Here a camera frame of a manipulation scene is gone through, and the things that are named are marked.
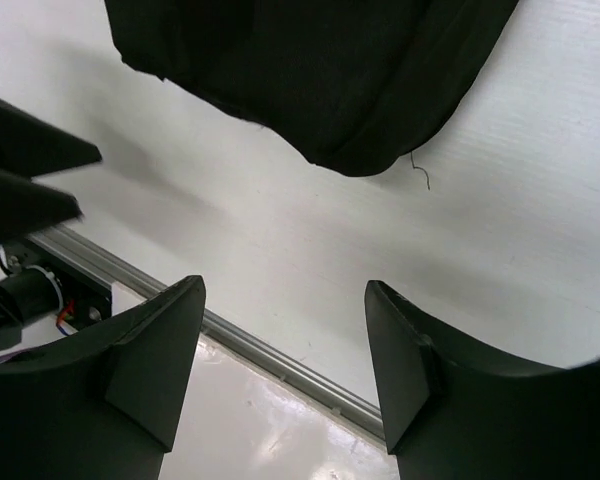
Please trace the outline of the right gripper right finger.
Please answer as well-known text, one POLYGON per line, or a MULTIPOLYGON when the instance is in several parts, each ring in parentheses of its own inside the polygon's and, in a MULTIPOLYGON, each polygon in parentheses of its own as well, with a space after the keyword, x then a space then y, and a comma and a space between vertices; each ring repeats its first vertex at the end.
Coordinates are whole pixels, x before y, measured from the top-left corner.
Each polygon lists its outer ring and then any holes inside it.
POLYGON ((404 479, 600 479, 600 358, 562 369, 490 346, 370 281, 366 326, 404 479))

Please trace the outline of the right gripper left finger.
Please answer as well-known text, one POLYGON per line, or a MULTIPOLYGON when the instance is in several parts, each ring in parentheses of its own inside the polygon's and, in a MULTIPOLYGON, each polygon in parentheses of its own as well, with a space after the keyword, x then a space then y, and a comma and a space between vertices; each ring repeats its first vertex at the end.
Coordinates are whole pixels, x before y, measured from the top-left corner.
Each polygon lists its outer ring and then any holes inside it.
POLYGON ((0 363, 0 479, 155 479, 173 447, 206 289, 197 275, 0 363))

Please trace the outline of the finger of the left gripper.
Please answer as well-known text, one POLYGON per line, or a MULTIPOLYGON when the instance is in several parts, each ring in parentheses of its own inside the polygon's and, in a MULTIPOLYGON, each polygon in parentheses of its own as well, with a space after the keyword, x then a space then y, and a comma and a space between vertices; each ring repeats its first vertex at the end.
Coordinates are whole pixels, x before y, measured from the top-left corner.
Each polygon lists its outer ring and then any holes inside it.
POLYGON ((81 216, 72 195, 0 169, 0 244, 81 216))
POLYGON ((101 160, 96 145, 0 98, 0 169, 32 178, 101 160))

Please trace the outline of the black pleated skirt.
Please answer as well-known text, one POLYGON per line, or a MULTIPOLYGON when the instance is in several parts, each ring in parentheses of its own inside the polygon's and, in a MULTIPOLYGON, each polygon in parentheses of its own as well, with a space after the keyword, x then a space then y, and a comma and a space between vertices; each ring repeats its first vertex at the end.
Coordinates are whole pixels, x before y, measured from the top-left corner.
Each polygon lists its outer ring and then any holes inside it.
POLYGON ((308 162, 368 177, 432 139, 513 1, 109 1, 132 69, 267 127, 308 162))

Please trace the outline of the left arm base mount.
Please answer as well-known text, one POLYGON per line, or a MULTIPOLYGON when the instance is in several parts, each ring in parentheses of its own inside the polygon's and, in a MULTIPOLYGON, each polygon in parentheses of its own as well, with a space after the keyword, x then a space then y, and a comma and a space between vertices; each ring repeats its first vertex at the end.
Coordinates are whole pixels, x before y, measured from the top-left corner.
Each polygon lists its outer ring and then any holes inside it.
POLYGON ((0 245, 0 359, 112 316, 111 287, 24 240, 0 245))

